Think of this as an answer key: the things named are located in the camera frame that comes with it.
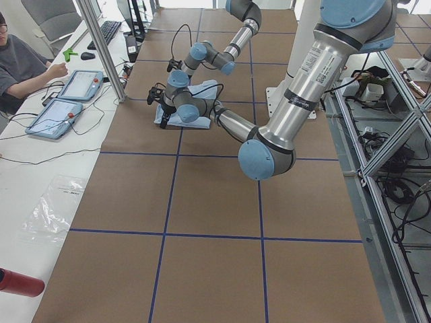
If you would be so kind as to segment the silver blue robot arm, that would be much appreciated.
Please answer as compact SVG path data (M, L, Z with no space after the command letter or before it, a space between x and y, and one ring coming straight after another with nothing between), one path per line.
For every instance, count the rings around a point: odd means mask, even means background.
M196 42L191 46L185 60L176 61L174 57L170 59L167 72L179 69L191 78L203 62L209 63L224 75L230 75L233 72L236 66L235 60L240 56L249 40L259 32L262 16L259 6L253 1L227 1L225 8L228 13L239 19L243 26L224 51L216 50L213 44L207 40Z
M161 105L160 126L172 114L184 123L212 119L241 142L240 168L253 180L265 180L290 170L296 161L294 138L322 95L333 85L352 55L386 50L393 45L396 1L322 1L314 27L314 42L292 83L284 91L268 123L257 126L216 99L191 93L189 82L201 63L230 74L245 44L258 33L262 15L252 1L227 1L226 10L242 27L226 47L217 51L210 42L197 42L183 61L171 62L163 88L152 87L147 102Z

